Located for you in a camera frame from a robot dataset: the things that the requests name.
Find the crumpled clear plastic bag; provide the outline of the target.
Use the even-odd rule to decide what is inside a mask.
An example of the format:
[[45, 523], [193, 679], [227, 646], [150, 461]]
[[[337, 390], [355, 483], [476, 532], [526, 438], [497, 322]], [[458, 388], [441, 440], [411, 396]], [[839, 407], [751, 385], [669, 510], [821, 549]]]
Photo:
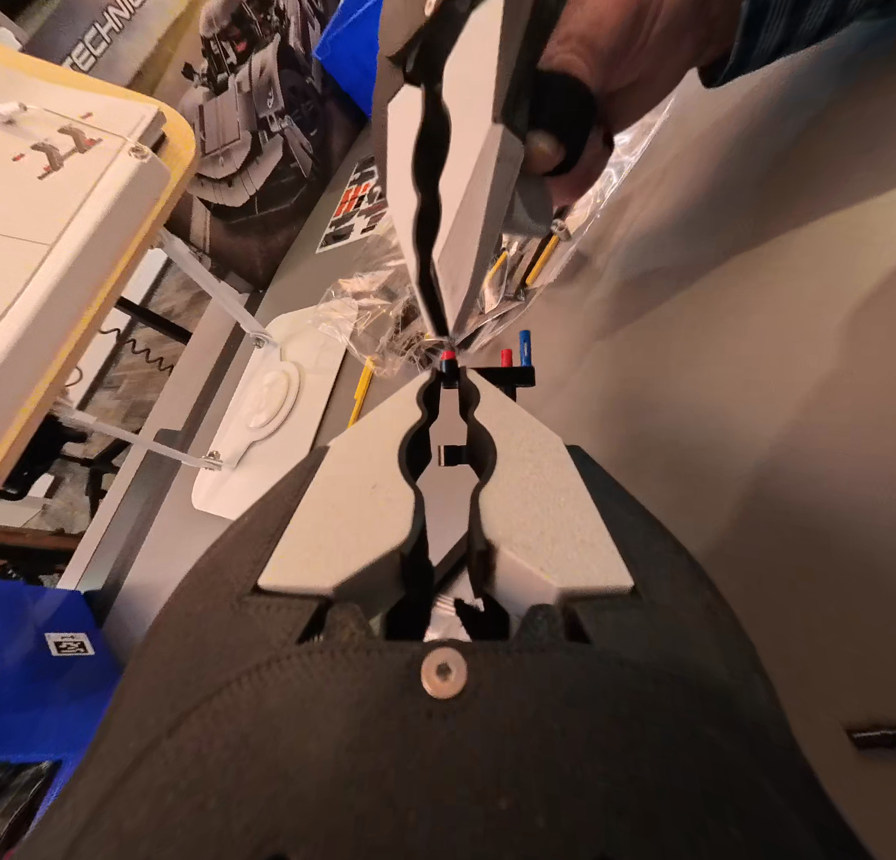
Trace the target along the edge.
[[393, 232], [343, 247], [348, 275], [335, 280], [314, 308], [311, 323], [376, 376], [415, 376], [437, 364], [450, 345], [427, 328]]

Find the white stand with clear arms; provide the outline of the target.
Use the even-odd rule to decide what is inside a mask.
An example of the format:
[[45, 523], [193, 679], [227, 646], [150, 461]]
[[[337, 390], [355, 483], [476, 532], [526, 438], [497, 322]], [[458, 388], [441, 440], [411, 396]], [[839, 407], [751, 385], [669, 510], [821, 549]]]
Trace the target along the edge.
[[252, 354], [209, 450], [200, 457], [170, 449], [103, 423], [64, 400], [57, 401], [53, 411], [67, 423], [197, 469], [193, 507], [236, 520], [311, 451], [357, 308], [332, 302], [291, 311], [262, 325], [186, 243], [162, 230], [160, 247], [252, 340]]

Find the person's right forearm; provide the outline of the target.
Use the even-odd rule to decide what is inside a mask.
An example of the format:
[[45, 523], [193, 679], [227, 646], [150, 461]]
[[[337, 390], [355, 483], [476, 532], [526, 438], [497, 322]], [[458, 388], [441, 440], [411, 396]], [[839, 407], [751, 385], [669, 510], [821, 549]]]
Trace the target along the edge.
[[699, 68], [701, 84], [716, 89], [797, 54], [861, 20], [894, 16], [895, 0], [742, 0], [728, 54]]

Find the blue box with tag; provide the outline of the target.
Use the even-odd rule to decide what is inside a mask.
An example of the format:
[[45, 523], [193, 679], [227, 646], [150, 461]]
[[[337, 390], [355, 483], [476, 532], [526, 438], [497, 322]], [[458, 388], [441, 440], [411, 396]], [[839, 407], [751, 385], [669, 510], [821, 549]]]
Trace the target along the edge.
[[2, 761], [53, 762], [70, 776], [120, 677], [82, 593], [2, 581]]

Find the lego sticker sheet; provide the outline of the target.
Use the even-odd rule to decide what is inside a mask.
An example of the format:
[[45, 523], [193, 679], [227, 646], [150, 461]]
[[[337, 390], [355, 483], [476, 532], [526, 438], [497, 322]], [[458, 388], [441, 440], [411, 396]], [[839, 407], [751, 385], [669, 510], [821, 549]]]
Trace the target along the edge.
[[363, 239], [379, 237], [390, 225], [375, 157], [365, 155], [356, 161], [316, 252], [328, 252]]

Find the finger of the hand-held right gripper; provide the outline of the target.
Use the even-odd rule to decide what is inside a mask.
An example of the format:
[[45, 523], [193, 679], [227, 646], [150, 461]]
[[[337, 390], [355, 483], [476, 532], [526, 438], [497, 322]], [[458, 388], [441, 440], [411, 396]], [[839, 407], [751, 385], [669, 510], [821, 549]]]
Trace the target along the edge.
[[432, 251], [425, 249], [429, 223], [420, 219], [426, 205], [415, 175], [424, 112], [425, 91], [411, 84], [404, 84], [386, 103], [385, 157], [380, 167], [393, 228], [426, 333], [447, 339], [449, 329], [432, 268]]
[[420, 202], [420, 289], [428, 330], [442, 339], [455, 339], [469, 312], [507, 209], [493, 193], [512, 188], [521, 163], [521, 142], [495, 113], [506, 2], [470, 12], [434, 95], [434, 123], [449, 132], [435, 194]]

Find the black lego beam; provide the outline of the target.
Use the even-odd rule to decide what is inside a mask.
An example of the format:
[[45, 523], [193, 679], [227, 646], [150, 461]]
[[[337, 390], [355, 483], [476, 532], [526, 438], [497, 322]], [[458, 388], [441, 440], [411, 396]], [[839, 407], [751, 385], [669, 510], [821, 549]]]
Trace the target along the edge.
[[[458, 373], [473, 374], [489, 384], [501, 395], [516, 402], [518, 393], [536, 386], [536, 368], [521, 368], [514, 364], [511, 369], [502, 369], [500, 365], [459, 365]], [[445, 424], [435, 427], [432, 444], [436, 465], [441, 469], [466, 466], [468, 462], [467, 439], [468, 426], [465, 418], [465, 406], [462, 395], [459, 393], [458, 376], [445, 377], [442, 375], [442, 406], [441, 413]]]

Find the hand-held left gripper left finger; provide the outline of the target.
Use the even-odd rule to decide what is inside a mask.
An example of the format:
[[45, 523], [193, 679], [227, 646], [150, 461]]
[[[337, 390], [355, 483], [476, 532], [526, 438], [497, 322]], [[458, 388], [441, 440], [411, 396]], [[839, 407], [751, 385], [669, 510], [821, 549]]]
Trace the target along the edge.
[[442, 373], [415, 378], [326, 447], [257, 586], [385, 616], [386, 635], [420, 640], [435, 595], [425, 503]]

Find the blue plastic bin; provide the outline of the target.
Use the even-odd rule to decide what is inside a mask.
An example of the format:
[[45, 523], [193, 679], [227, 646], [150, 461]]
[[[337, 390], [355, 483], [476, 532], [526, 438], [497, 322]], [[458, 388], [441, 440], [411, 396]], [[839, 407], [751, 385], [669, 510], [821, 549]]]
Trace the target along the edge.
[[384, 0], [340, 0], [314, 56], [363, 114], [372, 116]]

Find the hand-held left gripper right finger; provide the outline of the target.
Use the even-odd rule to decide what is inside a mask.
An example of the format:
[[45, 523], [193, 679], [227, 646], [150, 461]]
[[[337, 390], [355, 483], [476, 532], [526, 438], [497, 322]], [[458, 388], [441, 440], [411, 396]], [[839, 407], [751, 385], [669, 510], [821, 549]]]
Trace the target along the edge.
[[633, 575], [564, 440], [475, 371], [461, 371], [458, 402], [477, 478], [464, 559], [482, 608], [458, 604], [470, 638], [506, 640], [535, 607], [629, 595]]

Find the clear bag with yellow axles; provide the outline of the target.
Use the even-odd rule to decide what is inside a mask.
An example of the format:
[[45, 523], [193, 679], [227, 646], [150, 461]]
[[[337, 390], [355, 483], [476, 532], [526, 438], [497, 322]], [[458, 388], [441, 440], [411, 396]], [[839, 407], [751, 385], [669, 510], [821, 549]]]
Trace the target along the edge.
[[[575, 205], [565, 209], [554, 220], [547, 233], [534, 238], [502, 237], [492, 264], [504, 248], [508, 250], [508, 259], [487, 284], [482, 284], [465, 330], [456, 340], [460, 351], [476, 352], [484, 349], [490, 341], [514, 324], [573, 263], [584, 248], [588, 231], [599, 221], [604, 208], [665, 123], [675, 104], [676, 94], [676, 91], [672, 91], [653, 110], [616, 136], [615, 149], [599, 179]], [[527, 290], [524, 286], [527, 272], [552, 234], [559, 235], [562, 243], [538, 282]]]

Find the grey lego set box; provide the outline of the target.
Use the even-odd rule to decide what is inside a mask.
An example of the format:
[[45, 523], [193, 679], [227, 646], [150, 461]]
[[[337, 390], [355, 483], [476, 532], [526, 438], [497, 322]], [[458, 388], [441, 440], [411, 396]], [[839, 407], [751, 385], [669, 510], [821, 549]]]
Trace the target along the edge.
[[1, 0], [25, 53], [171, 106], [196, 172], [166, 224], [241, 291], [271, 283], [361, 130], [315, 57], [339, 0]]

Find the white board yellow edge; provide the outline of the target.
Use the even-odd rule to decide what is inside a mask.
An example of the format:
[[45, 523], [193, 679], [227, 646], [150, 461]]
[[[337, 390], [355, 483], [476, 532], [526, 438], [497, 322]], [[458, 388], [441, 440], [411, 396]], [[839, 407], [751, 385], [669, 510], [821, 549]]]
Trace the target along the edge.
[[1, 460], [6, 477], [35, 434], [41, 419], [63, 392], [75, 365], [93, 340], [96, 329], [130, 282], [133, 272], [164, 227], [187, 183], [196, 171], [196, 139], [185, 118], [172, 107], [137, 92], [102, 82], [57, 64], [26, 55], [6, 46], [1, 49], [1, 95], [12, 93], [13, 86], [37, 84], [51, 90], [81, 91], [122, 101], [150, 103], [166, 116], [162, 137], [153, 144], [154, 154], [169, 171], [169, 180], [161, 199], [139, 227], [137, 236], [118, 262], [112, 276], [63, 339], [42, 370], [28, 370], [23, 354], [13, 357], [15, 368], [2, 373], [1, 365]]

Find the person's right hand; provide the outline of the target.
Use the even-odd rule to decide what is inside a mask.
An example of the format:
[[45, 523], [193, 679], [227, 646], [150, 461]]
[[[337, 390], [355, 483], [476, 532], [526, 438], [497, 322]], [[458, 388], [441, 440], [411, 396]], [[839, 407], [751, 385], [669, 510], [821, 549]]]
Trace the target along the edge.
[[616, 135], [655, 108], [689, 70], [728, 56], [742, 1], [567, 0], [539, 69], [586, 85], [599, 123], [577, 165], [547, 180], [555, 208], [588, 192]]

